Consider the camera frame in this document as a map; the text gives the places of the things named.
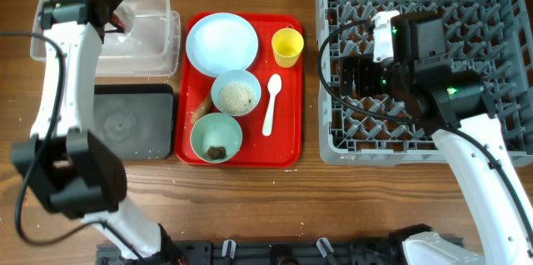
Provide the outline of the light blue bowl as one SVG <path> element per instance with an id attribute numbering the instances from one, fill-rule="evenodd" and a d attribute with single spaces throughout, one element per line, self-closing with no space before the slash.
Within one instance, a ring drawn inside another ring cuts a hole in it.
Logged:
<path id="1" fill-rule="evenodd" d="M 212 84 L 213 105 L 222 113 L 242 117 L 253 111 L 262 97 L 258 79 L 245 70 L 232 70 L 216 78 Z"/>

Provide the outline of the white rice pile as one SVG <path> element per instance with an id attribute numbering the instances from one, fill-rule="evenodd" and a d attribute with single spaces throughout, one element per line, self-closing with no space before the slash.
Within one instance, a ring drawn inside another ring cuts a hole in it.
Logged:
<path id="1" fill-rule="evenodd" d="M 219 92 L 218 102 L 223 112 L 232 116 L 241 116 L 249 113 L 257 100 L 250 84 L 230 82 Z"/>

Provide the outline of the light green bowl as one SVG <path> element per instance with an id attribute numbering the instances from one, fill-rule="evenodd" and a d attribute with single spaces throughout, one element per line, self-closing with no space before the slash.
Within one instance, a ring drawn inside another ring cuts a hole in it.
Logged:
<path id="1" fill-rule="evenodd" d="M 192 151 L 207 163 L 224 163 L 235 157 L 242 146 L 243 133 L 237 120 L 225 113 L 214 112 L 201 117 L 190 135 Z M 211 148 L 225 148 L 224 157 L 209 158 Z"/>

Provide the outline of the dark brown food lump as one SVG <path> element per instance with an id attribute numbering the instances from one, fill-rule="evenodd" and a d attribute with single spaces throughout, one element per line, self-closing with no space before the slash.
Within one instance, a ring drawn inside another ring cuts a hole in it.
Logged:
<path id="1" fill-rule="evenodd" d="M 225 147 L 215 147 L 210 146 L 206 151 L 206 156 L 210 160 L 221 160 L 224 159 L 227 155 L 227 150 Z"/>

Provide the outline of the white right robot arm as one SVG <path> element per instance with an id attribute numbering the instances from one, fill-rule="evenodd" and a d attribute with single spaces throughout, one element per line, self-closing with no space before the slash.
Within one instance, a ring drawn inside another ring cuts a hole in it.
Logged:
<path id="1" fill-rule="evenodd" d="M 506 150 L 496 106 L 479 73 L 456 72 L 434 12 L 379 12 L 354 28 L 370 33 L 369 53 L 342 57 L 340 94 L 387 95 L 406 105 L 405 125 L 423 127 L 451 167 L 476 224 L 476 256 L 434 232 L 401 240 L 407 264 L 529 264 L 532 206 Z"/>

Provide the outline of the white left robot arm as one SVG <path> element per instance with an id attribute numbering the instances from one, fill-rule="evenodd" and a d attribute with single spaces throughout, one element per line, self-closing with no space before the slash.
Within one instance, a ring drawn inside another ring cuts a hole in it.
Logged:
<path id="1" fill-rule="evenodd" d="M 49 213 L 93 227 L 127 264 L 184 264 L 187 257 L 162 225 L 127 195 L 122 161 L 94 134 L 97 63 L 107 25 L 125 30 L 123 0 L 48 0 L 36 39 L 46 45 L 42 99 L 30 138 L 12 147 L 12 163 Z"/>

